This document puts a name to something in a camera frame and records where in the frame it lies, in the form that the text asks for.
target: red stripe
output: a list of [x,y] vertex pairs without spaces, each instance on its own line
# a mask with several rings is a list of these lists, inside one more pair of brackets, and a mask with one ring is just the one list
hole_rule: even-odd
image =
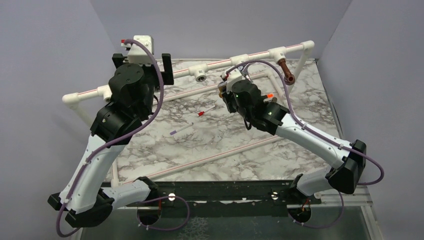
[[217,156],[221,156],[221,155],[223,155],[223,154],[227,154],[227,153],[230,153],[230,152],[234,152],[234,151],[239,150],[239,149],[244,149],[244,148],[247,148],[247,147],[249,147],[249,146],[252,146],[252,145],[255,145],[255,144],[259,144],[259,143],[262,143],[262,142],[265,142],[265,141],[268,141],[268,140],[270,140],[270,139],[274,139],[274,138],[279,138],[279,137],[278,137],[278,136],[275,136],[275,137],[267,138],[267,139],[265,139],[265,140],[258,141],[258,142],[255,142],[255,143],[252,143],[252,144],[249,144],[249,145],[246,145],[246,146],[242,146],[242,147],[239,147],[239,148],[233,149],[233,150],[231,150],[231,151],[226,151],[226,152],[223,152],[223,153],[220,153],[220,154],[214,155],[214,156],[210,156],[210,157],[203,158],[203,159],[200,159],[200,160],[197,160],[197,161],[193,161],[193,162],[190,162],[190,163],[186,163],[186,164],[181,165],[181,166],[177,166],[177,167],[170,168],[170,169],[167,169],[167,170],[164,170],[164,171],[160,171],[160,172],[157,172],[157,173],[155,173],[155,174],[148,175],[148,177],[152,177],[152,176],[154,176],[154,175],[158,175],[158,174],[161,174],[161,173],[165,173],[165,172],[168,172],[169,170],[179,169],[179,168],[185,167],[185,166],[187,166],[187,165],[194,164],[194,163],[198,163],[198,162],[201,162],[201,161],[204,161],[204,160],[208,160],[208,159],[211,159],[211,158],[214,158],[214,157],[217,157]]
[[200,89],[205,89],[205,88],[208,88],[208,87],[211,87],[211,86],[216,86],[216,85],[218,85],[218,83],[217,84],[214,84],[214,85],[204,86],[204,87],[201,87],[201,88],[196,88],[196,89],[193,89],[193,90],[190,90],[190,91],[180,92],[180,93],[174,94],[172,96],[164,97],[164,99],[170,98],[170,97],[173,97],[173,96],[178,96],[178,95],[181,95],[181,94],[190,93],[190,92],[193,92],[193,91],[196,91],[196,90],[200,90]]
[[176,73],[179,73],[179,72],[182,72],[182,71],[188,71],[189,69],[188,68],[186,68],[186,69],[183,69],[183,70],[178,70],[178,71],[174,71],[173,72],[173,74],[176,74]]
[[291,46],[286,46],[285,48],[288,49],[288,48],[292,48],[292,47],[296,47],[296,46],[300,46],[300,45],[302,45],[302,43],[296,44],[296,45],[291,45]]
[[97,89],[93,89],[93,90],[85,91],[85,92],[80,92],[80,93],[78,93],[78,95],[86,94],[86,93],[91,93],[91,92],[94,92],[94,91],[97,91]]
[[208,63],[208,64],[206,64],[206,65],[220,64],[220,63],[228,62],[228,61],[231,61],[231,60],[230,60],[230,59],[226,59],[226,60],[222,60],[222,61],[211,62],[211,63]]
[[264,53],[269,53],[269,51],[262,51],[262,52],[252,53],[252,54],[249,54],[248,56],[255,56],[255,55],[264,54]]

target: marker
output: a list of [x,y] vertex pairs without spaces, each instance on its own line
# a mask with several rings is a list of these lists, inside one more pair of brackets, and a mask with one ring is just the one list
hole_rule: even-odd
[[178,132],[181,132],[182,130],[184,130],[184,129],[186,129],[186,128],[189,128],[189,127],[191,127],[191,126],[193,126],[193,124],[194,124],[194,122],[191,122],[191,123],[189,123],[189,124],[187,124],[187,125],[185,125],[185,126],[183,126],[183,127],[180,127],[179,129],[177,129],[177,130],[173,130],[172,132],[170,132],[169,134],[172,136],[172,135],[174,135],[174,134],[176,134],[176,133],[178,133]]
[[210,110],[214,109],[215,107],[216,107],[216,106],[213,106],[213,107],[210,107],[210,108],[208,108],[208,109],[206,109],[206,110],[204,110],[204,111],[199,112],[199,113],[198,113],[199,117],[200,117],[200,116],[202,116],[203,114],[205,114],[205,113],[209,112]]

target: pvc pipe frame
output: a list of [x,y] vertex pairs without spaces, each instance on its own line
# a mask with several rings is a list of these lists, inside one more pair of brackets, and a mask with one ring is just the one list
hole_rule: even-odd
[[[216,61],[216,62],[211,62],[211,63],[207,63],[206,64],[206,68],[207,69],[203,69],[205,72],[210,71],[210,70],[216,70],[216,69],[220,69],[220,68],[226,68],[226,67],[230,67],[236,64],[239,64],[241,62],[241,60],[247,61],[247,60],[259,60],[259,59],[267,59],[270,57],[273,57],[273,55],[275,55],[276,52],[281,52],[284,55],[287,53],[292,53],[292,52],[297,52],[297,51],[303,51],[302,55],[299,59],[299,61],[297,62],[296,68],[294,70],[294,79],[297,80],[300,72],[302,71],[302,68],[306,62],[306,60],[309,57],[310,52],[312,51],[313,47],[314,47],[314,42],[313,41],[306,41],[306,42],[302,42],[300,44],[296,44],[296,45],[291,45],[291,46],[287,46],[287,47],[277,47],[277,48],[273,48],[270,49],[268,51],[263,51],[263,52],[257,52],[257,53],[252,53],[252,54],[248,54],[248,55],[239,55],[239,56],[234,56],[231,57],[229,59],[225,59],[225,60],[220,60],[220,61]],[[194,65],[191,66],[190,69],[198,69],[198,68],[202,68],[205,64],[198,64],[198,65]],[[181,78],[181,77],[185,77],[185,76],[193,76],[193,74],[190,73],[191,71],[189,71],[189,68],[185,68],[185,69],[181,69],[181,70],[177,70],[173,72],[173,77],[174,79],[177,78]],[[276,89],[279,97],[281,99],[283,99],[284,97],[284,92],[282,91],[282,88],[279,86],[279,84],[277,83],[277,80],[275,79],[274,74],[272,73],[272,71],[267,70],[264,72],[260,72],[260,73],[256,73],[256,74],[251,74],[250,77],[252,79],[256,79],[256,78],[261,78],[264,76],[268,76],[270,81],[272,82],[274,88]],[[208,91],[211,91],[213,89],[217,89],[218,84],[213,84],[213,85],[209,85],[206,87],[201,87],[195,90],[190,90],[187,92],[182,92],[182,93],[178,93],[169,97],[164,97],[163,101],[164,102],[168,102],[168,101],[172,101],[175,99],[180,99],[180,98],[185,98],[185,97],[189,97],[189,96],[193,96],[196,94],[200,94],[200,93],[205,93]],[[289,93],[292,91],[294,84],[289,86],[288,91]],[[88,115],[88,113],[82,109],[79,106],[79,103],[87,100],[87,99],[92,99],[95,97],[103,97],[103,100],[105,100],[105,102],[108,102],[110,100],[112,96],[112,92],[109,88],[108,85],[103,85],[103,86],[99,86],[97,89],[93,89],[93,90],[88,90],[85,92],[75,92],[75,93],[70,93],[70,94],[66,94],[62,97],[62,101],[70,108],[72,109],[84,122],[85,124],[87,124],[89,127],[92,125],[93,120],[90,118],[90,116]],[[238,147],[235,148],[233,150],[224,152],[224,153],[220,153],[218,155],[214,155],[211,157],[207,157],[204,159],[200,159],[191,163],[187,163],[187,164],[183,164],[183,165],[179,165],[179,166],[175,166],[173,168],[161,171],[161,172],[157,172],[157,173],[153,173],[151,175],[149,175],[148,177],[153,177],[153,178],[159,178],[160,176],[165,176],[165,175],[170,175],[171,173],[175,173],[175,172],[179,172],[185,169],[189,169],[189,168],[194,168],[196,166],[205,164],[205,163],[209,163],[211,161],[215,161],[217,159],[221,159],[221,158],[225,158],[237,153],[241,153],[243,151],[247,151],[250,149],[254,149],[260,146],[264,146],[268,143],[273,143],[275,141],[277,141],[279,139],[279,137],[271,137],[271,138],[267,138],[265,140],[250,144],[250,145],[245,145],[242,147]],[[111,186],[112,187],[117,187],[119,185],[119,180],[118,180],[118,164],[117,161],[115,160],[112,163],[112,180],[111,180]]]
[[[220,61],[216,61],[216,62],[211,62],[211,63],[207,63],[207,64],[197,64],[197,65],[193,65],[190,66],[190,68],[185,68],[185,69],[181,69],[181,70],[177,70],[173,72],[173,77],[174,79],[177,78],[181,78],[181,77],[185,77],[185,76],[194,76],[194,73],[192,73],[193,71],[190,71],[189,69],[202,69],[204,70],[204,72],[210,71],[210,70],[216,70],[216,69],[220,69],[220,68],[226,68],[226,67],[230,67],[236,64],[239,64],[242,61],[247,61],[247,60],[259,60],[259,59],[268,59],[268,58],[272,58],[275,57],[276,55],[278,55],[279,53],[281,54],[288,54],[288,53],[293,53],[293,52],[298,52],[298,51],[302,51],[302,55],[299,59],[299,61],[297,62],[297,66],[294,70],[294,79],[296,80],[299,77],[300,72],[302,71],[302,68],[305,64],[305,61],[308,59],[310,52],[312,51],[312,49],[314,48],[315,43],[313,41],[304,41],[302,43],[296,44],[296,45],[291,45],[291,46],[281,46],[281,47],[277,47],[277,48],[272,48],[269,49],[268,51],[262,51],[262,52],[257,52],[257,53],[252,53],[252,54],[244,54],[244,55],[239,55],[239,56],[233,56],[230,57],[229,59],[225,59],[225,60],[220,60]],[[103,86],[99,86],[97,89],[93,89],[93,90],[89,90],[89,91],[85,91],[85,92],[75,92],[75,93],[70,93],[70,94],[66,94],[62,97],[62,101],[70,108],[72,109],[84,122],[85,124],[87,124],[88,126],[91,126],[91,124],[93,123],[93,120],[89,117],[88,113],[82,109],[79,106],[79,103],[81,101],[87,100],[87,99],[92,99],[95,97],[100,97],[102,96],[103,99],[108,102],[112,96],[112,92],[111,89],[109,88],[108,85],[103,85]],[[170,96],[168,98],[168,100],[166,100],[166,98],[164,98],[164,101],[171,101],[177,98],[183,98],[186,96],[177,96],[177,94],[175,96]]]

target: copper pipe fitting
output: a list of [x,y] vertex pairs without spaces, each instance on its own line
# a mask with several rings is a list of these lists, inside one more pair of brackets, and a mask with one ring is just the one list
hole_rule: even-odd
[[295,76],[290,72],[290,69],[286,65],[286,59],[283,58],[277,62],[284,73],[284,81],[287,85],[293,85],[295,83]]

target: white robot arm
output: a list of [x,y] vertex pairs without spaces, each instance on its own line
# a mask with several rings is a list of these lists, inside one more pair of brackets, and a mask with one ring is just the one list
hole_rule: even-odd
[[265,101],[267,96],[262,96],[261,90],[239,68],[232,67],[221,76],[223,82],[218,85],[219,95],[230,113],[238,112],[243,117],[248,130],[253,126],[291,140],[329,164],[329,167],[316,172],[298,175],[292,183],[291,194],[305,199],[328,189],[346,194],[355,191],[366,162],[362,156],[354,153],[365,154],[366,145],[362,141],[351,143],[329,135],[294,116],[289,109],[278,104],[276,98]]

